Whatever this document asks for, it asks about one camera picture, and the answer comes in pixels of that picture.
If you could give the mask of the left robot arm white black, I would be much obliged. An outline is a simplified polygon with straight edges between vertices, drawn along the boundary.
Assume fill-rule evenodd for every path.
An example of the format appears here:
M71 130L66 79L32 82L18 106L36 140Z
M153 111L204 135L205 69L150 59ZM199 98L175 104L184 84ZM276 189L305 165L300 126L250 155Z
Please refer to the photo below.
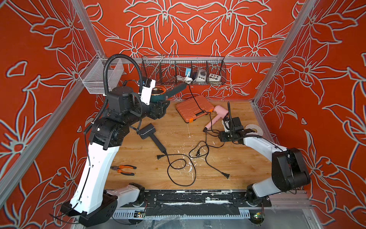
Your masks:
M108 86L108 70L115 59L126 59L131 62L139 75L139 92L135 93L127 86ZM118 207L126 204L141 206L145 203L145 188L131 183L125 188L106 191L104 189L112 162L124 138L129 134L132 125L148 117L160 119L166 114L170 104L167 100L148 102L142 100L143 86L146 78L137 62L125 55L115 54L108 58L103 69L105 101L85 133L87 159L85 167L71 200L63 203L61 212L69 217L78 217L78 223L92 227L107 222Z

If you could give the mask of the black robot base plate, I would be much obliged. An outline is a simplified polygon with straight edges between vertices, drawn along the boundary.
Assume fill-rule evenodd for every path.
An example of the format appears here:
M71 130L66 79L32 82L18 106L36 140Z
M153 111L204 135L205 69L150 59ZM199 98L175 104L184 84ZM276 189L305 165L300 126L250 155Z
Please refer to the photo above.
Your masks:
M147 217L231 217L244 216L241 210L261 210L271 207L269 197L258 205L246 201L245 190L146 190L141 203L130 203L127 208L145 213Z

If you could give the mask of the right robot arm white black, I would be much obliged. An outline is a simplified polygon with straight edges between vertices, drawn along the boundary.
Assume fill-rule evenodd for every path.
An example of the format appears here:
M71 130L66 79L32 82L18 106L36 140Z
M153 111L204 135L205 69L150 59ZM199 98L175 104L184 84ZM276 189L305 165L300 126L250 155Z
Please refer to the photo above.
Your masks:
M267 140L249 127L243 127L239 117L228 114L223 120L224 131L219 132L221 142L232 142L249 147L271 162L271 177L247 186L245 201L250 206L257 206L270 195L296 190L311 182L309 170L301 151L286 148Z

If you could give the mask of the dark green hair dryer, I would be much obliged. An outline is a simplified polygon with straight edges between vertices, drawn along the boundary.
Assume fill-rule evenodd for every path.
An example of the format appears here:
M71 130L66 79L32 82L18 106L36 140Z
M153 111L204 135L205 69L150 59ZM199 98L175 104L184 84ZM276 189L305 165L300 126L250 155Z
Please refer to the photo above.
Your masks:
M167 90L163 86L156 86L155 88L152 89L150 102L157 103L158 101L168 100L172 96L182 92L184 89L187 88L187 86L188 86L187 83L181 83L175 86L171 90Z

